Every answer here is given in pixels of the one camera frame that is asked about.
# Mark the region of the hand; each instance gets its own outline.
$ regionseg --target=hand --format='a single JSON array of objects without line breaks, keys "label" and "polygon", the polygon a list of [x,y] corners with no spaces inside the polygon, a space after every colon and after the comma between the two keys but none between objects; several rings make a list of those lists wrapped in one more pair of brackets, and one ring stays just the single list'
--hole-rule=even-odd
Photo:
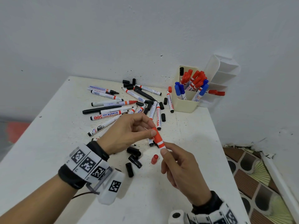
[{"label": "hand", "polygon": [[161,173],[167,173],[167,179],[181,191],[195,206],[207,203],[211,199],[209,190],[194,155],[173,143],[164,142],[161,149],[163,157]]},{"label": "hand", "polygon": [[118,153],[137,141],[155,136],[152,129],[155,126],[144,113],[123,114],[97,143],[108,155]]}]

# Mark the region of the tiled floor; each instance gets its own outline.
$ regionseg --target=tiled floor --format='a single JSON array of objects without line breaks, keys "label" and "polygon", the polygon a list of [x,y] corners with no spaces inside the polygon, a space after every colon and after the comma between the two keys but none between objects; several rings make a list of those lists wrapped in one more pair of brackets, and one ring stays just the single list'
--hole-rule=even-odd
[{"label": "tiled floor", "polygon": [[259,152],[223,147],[251,224],[295,224]]}]

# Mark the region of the white desk organizer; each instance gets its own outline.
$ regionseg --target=white desk organizer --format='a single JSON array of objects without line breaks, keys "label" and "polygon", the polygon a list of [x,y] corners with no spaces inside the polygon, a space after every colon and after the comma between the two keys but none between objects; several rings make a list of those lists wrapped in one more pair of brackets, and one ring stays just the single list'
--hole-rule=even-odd
[{"label": "white desk organizer", "polygon": [[[194,97],[196,92],[185,91],[187,101],[180,100],[177,98],[175,94],[176,92],[174,90],[174,85],[175,82],[179,81],[180,67],[184,68],[184,72],[188,71],[189,69],[192,69],[193,70],[192,75],[199,70],[196,67],[188,67],[188,66],[181,66],[181,65],[178,67],[176,75],[173,79],[173,84],[171,86],[172,94],[173,94],[171,98],[173,101],[174,111],[192,113],[195,110],[196,106],[201,106],[201,107],[215,106],[222,98],[221,96],[216,96],[213,94],[206,93],[201,98],[200,102],[195,102],[195,101],[191,101],[191,99]],[[209,90],[226,91],[226,88],[228,87],[231,79],[233,79],[240,72],[240,69],[241,69],[240,66],[234,59],[213,55],[204,70],[204,73],[207,76],[207,79],[209,80],[208,83]]]}]

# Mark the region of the left hand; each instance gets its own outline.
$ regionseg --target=left hand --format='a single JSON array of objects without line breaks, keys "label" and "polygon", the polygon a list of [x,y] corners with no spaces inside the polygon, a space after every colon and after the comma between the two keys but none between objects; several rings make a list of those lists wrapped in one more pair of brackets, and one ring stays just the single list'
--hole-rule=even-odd
[{"label": "left hand", "polygon": [[123,114],[97,143],[108,155],[118,153],[137,141],[155,136],[152,129],[155,126],[144,113]]}]

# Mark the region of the forearm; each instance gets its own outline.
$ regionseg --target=forearm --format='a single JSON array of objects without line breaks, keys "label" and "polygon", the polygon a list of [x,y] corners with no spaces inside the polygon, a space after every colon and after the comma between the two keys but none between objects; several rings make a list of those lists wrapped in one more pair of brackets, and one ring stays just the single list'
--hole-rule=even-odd
[{"label": "forearm", "polygon": [[55,175],[0,217],[5,224],[50,224],[62,213],[77,190]]}]

